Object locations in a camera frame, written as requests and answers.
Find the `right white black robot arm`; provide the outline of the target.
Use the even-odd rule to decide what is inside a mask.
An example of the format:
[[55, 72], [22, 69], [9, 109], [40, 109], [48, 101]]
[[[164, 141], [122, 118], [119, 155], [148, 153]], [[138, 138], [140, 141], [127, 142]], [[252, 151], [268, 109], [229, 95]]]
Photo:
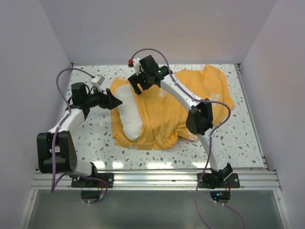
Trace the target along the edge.
[[130, 59], [128, 66], [135, 70], [128, 81], [137, 95], [157, 85], [173, 96], [187, 111], [186, 127], [191, 134], [198, 137], [205, 150], [212, 173], [210, 181], [217, 187], [224, 187], [229, 182], [233, 169], [224, 156], [212, 150], [212, 135], [219, 127], [213, 125], [212, 104], [223, 105], [228, 109], [229, 115], [230, 107], [219, 101], [196, 96], [178, 80], [168, 64], [160, 67], [151, 55], [142, 59]]

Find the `orange pillowcase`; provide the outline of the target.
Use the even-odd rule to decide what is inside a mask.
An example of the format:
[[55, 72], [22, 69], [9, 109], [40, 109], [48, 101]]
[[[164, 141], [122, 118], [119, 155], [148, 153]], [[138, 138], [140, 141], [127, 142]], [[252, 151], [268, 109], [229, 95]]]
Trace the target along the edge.
[[[233, 109], [226, 76], [216, 67], [206, 65], [202, 70], [181, 70], [175, 76], [198, 97], [225, 103]], [[124, 84], [131, 87], [126, 78], [115, 78], [110, 86], [111, 92], [115, 93]], [[139, 150], [166, 150], [174, 146], [178, 137], [198, 141], [186, 127], [187, 111], [165, 90], [154, 85], [141, 95], [135, 94], [133, 89], [132, 92], [143, 121], [141, 134], [136, 140], [129, 140], [123, 133], [118, 108], [115, 108], [111, 111], [115, 145]]]

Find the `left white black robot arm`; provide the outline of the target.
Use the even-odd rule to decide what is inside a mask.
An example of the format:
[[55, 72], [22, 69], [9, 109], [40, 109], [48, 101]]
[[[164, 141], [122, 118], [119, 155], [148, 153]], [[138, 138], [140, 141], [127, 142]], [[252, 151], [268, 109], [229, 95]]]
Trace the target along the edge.
[[72, 136], [83, 124], [94, 107], [112, 110], [122, 101], [116, 98], [107, 88], [105, 91], [87, 91], [85, 83], [71, 85], [72, 104], [64, 113], [63, 118], [51, 130], [37, 136], [38, 164], [43, 174], [71, 173], [82, 176], [88, 187], [98, 184], [99, 175], [95, 173], [92, 162], [78, 159]]

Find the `white pillow yellow edge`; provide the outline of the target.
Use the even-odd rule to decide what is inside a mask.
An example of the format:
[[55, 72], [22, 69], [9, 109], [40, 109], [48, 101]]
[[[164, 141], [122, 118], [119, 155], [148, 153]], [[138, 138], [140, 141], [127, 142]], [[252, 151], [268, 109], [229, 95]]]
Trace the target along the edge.
[[138, 110], [131, 87], [124, 84], [115, 91], [115, 97], [122, 101], [118, 106], [123, 133], [129, 140], [136, 140], [141, 134], [142, 117]]

